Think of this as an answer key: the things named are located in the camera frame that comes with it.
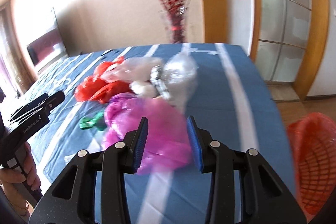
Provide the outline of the person's left hand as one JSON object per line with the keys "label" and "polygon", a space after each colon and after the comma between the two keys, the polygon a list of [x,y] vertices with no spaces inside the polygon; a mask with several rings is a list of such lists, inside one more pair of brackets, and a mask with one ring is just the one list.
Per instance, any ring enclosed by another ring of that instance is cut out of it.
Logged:
{"label": "person's left hand", "polygon": [[27,181],[27,185],[31,190],[37,190],[41,186],[41,180],[37,175],[37,168],[31,155],[31,147],[29,143],[25,143],[26,157],[23,163],[23,170],[27,176],[13,169],[1,168],[1,185],[5,192],[13,192],[14,184],[20,184]]}

